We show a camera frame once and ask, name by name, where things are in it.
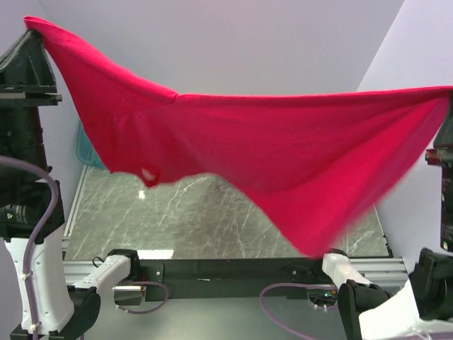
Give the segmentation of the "teal transparent plastic bin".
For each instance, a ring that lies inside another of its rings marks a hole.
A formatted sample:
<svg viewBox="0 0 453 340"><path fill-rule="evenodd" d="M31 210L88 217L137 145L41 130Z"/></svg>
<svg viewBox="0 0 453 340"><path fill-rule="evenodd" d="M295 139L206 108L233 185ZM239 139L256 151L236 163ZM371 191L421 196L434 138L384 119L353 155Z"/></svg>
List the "teal transparent plastic bin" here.
<svg viewBox="0 0 453 340"><path fill-rule="evenodd" d="M83 125L79 123L76 141L76 156L80 162L87 166L105 169L101 159L87 137Z"/></svg>

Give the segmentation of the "red t-shirt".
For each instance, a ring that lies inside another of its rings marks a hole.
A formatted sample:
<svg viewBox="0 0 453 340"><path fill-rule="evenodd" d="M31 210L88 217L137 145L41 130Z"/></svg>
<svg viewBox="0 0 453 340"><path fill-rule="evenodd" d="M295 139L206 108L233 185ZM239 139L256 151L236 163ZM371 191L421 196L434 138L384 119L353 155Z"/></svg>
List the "red t-shirt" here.
<svg viewBox="0 0 453 340"><path fill-rule="evenodd" d="M147 187L215 174L250 198L303 255L326 252L417 162L451 86L304 96L178 93L79 36L27 16L112 173Z"/></svg>

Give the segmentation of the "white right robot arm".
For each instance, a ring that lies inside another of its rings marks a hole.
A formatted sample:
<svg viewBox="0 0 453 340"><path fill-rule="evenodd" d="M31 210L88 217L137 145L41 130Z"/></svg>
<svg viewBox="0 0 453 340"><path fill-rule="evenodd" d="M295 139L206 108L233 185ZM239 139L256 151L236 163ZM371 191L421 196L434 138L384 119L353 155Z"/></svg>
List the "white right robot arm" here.
<svg viewBox="0 0 453 340"><path fill-rule="evenodd" d="M445 254L421 249L396 292L367 280L340 253L326 253L310 267L314 280L331 279L338 288L347 339L452 338L452 122L441 126L425 160L442 169L440 236Z"/></svg>

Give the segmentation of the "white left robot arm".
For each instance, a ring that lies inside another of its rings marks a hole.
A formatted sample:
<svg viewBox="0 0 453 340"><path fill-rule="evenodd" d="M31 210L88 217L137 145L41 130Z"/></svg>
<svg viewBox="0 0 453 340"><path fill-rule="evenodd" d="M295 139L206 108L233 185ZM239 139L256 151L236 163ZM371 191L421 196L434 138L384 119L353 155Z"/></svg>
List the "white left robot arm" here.
<svg viewBox="0 0 453 340"><path fill-rule="evenodd" d="M98 318L101 296L142 274L135 250L116 249L78 283L66 282L64 209L39 116L40 107L60 100L40 34L28 30L1 56L1 240L23 309L12 339L82 339Z"/></svg>

